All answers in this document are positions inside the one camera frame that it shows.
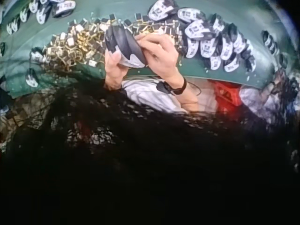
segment black and white shoe upper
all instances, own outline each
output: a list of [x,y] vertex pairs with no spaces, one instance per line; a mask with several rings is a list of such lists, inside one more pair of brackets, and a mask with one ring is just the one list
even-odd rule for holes
[[215,33],[222,32],[225,29],[225,23],[222,17],[216,13],[212,16],[210,24],[212,25],[212,28],[215,31]]
[[240,55],[233,53],[229,60],[224,62],[224,70],[228,73],[236,70],[240,65]]
[[46,4],[49,0],[39,0],[39,1],[43,5],[43,4]]
[[33,88],[37,88],[38,87],[38,77],[36,75],[36,72],[34,69],[32,68],[29,68],[27,71],[26,71],[26,74],[25,74],[25,81],[26,83],[33,87]]
[[215,37],[212,40],[200,42],[200,53],[204,58],[210,58],[215,53],[219,38]]
[[288,63],[287,57],[286,57],[283,53],[281,53],[281,54],[279,55],[279,64],[280,64],[280,66],[281,66],[283,69],[286,69],[286,68],[287,68],[287,63]]
[[211,25],[203,20],[192,22],[184,32],[190,39],[198,41],[212,40],[216,37]]
[[34,62],[42,63],[43,62],[43,51],[38,47],[33,48],[30,52],[30,60],[34,61]]
[[273,41],[270,48],[270,52],[272,55],[278,55],[279,54],[279,49],[278,49],[278,44],[277,42]]
[[249,57],[253,54],[253,45],[251,44],[250,40],[246,40],[246,48],[241,53],[241,57],[244,60],[249,59]]
[[215,53],[210,58],[203,58],[203,62],[206,68],[210,70],[217,70],[222,65],[222,60],[220,58],[220,52],[216,49]]
[[25,6],[21,11],[20,11],[20,19],[23,23],[27,22],[29,19],[31,11],[29,10],[29,5]]
[[205,13],[196,8],[181,8],[177,12],[177,16],[180,20],[191,23],[196,20],[206,20]]
[[105,34],[105,44],[110,54],[117,50],[121,52],[120,64],[131,68],[143,68],[147,65],[141,47],[123,26],[110,26]]
[[268,46],[271,43],[271,35],[267,30],[262,32],[262,40],[265,46]]
[[254,72],[256,68],[256,60],[253,55],[251,55],[246,61],[246,70],[248,72]]
[[233,47],[234,47],[234,52],[240,54],[242,51],[245,50],[247,44],[246,44],[246,40],[240,33],[238,37],[240,37],[240,39],[238,39],[238,42],[233,44]]
[[158,0],[148,11],[148,17],[153,21],[161,21],[177,13],[178,5],[174,0]]
[[191,40],[186,35],[183,35],[182,38],[183,38],[184,49],[186,50],[184,52],[185,57],[190,59],[196,55],[199,49],[199,41]]
[[31,0],[29,3],[29,9],[32,13],[36,13],[40,5],[41,2],[39,0]]
[[53,4],[63,3],[65,0],[49,0]]
[[220,58],[222,60],[229,60],[233,54],[233,43],[228,34],[223,33],[219,35],[218,49],[220,52]]
[[2,57],[5,54],[5,43],[1,42],[0,44],[0,57]]
[[246,47],[246,41],[234,23],[228,26],[228,35],[233,43],[234,51],[240,54]]
[[13,29],[11,28],[11,23],[12,22],[9,22],[7,25],[6,25],[6,31],[8,32],[9,35],[12,35],[13,34]]
[[11,28],[13,29],[14,32],[17,32],[19,30],[20,24],[21,24],[20,15],[17,15],[11,22]]
[[52,8],[52,16],[54,18],[68,16],[74,11],[75,7],[76,2],[71,0],[58,3]]
[[51,9],[52,9],[52,3],[50,2],[41,5],[39,10],[37,11],[37,22],[39,24],[44,24],[45,22],[47,22],[49,15],[51,13]]

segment watch strap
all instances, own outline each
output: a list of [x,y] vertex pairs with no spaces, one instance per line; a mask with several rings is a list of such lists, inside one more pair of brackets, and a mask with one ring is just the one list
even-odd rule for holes
[[167,82],[164,82],[164,87],[174,95],[181,95],[187,88],[187,80],[183,78],[183,86],[181,88],[173,89]]

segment white shirt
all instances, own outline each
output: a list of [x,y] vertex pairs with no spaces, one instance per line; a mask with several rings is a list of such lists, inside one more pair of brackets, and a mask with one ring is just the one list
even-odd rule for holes
[[157,90],[156,85],[160,81],[163,80],[150,78],[126,80],[122,82],[122,87],[127,96],[139,105],[145,104],[167,113],[186,112],[172,94],[165,94]]
[[260,97],[260,90],[243,86],[240,89],[240,99],[258,117],[268,123],[275,121],[274,112],[279,108],[278,94],[270,94],[267,101],[263,103]]

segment green conveyor belt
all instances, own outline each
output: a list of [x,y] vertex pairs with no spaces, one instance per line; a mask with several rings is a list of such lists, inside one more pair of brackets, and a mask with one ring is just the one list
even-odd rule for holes
[[[42,47],[50,42],[52,34],[60,34],[67,31],[68,22],[82,18],[90,18],[91,12],[94,17],[106,17],[115,13],[119,19],[134,20],[134,13],[146,14],[152,1],[140,0],[76,0],[76,9],[72,15],[66,18],[49,18],[44,25],[38,24],[36,15],[31,15],[26,23],[21,23],[20,29],[8,35],[6,24],[18,14],[28,0],[19,0],[8,15],[3,19],[1,26],[1,42],[6,42],[6,54],[0,61],[0,77],[7,78],[7,89],[12,97],[29,94],[37,89],[31,88],[25,82],[25,71],[29,66],[39,70],[39,65],[30,65],[29,53],[33,47]],[[287,32],[277,17],[264,0],[177,0],[181,7],[198,8],[207,16],[218,13],[226,22],[235,23],[245,38],[250,39],[254,46],[254,56],[257,67],[254,73],[246,73],[244,65],[232,73],[226,73],[222,69],[206,73],[203,63],[199,57],[184,59],[180,71],[183,75],[209,78],[234,83],[246,84],[261,88],[273,77],[273,64],[276,59],[263,45],[261,32],[268,30],[278,42],[281,52],[289,54],[289,60],[296,60],[296,53],[287,35]],[[103,76],[98,69],[86,68],[95,76]],[[129,75],[150,75],[149,69],[133,69]],[[47,88],[53,82],[50,75],[40,74],[41,85],[39,88]]]

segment wrist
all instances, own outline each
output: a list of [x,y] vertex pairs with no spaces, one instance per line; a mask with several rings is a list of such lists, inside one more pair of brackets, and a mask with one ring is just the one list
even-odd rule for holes
[[118,90],[122,87],[123,77],[111,77],[106,74],[105,86],[109,90]]
[[174,72],[172,72],[172,74],[170,74],[169,76],[167,76],[167,78],[165,79],[165,81],[170,85],[170,87],[172,89],[182,88],[182,86],[184,84],[184,78],[179,73],[179,71],[178,71],[177,68],[176,68],[176,70]]

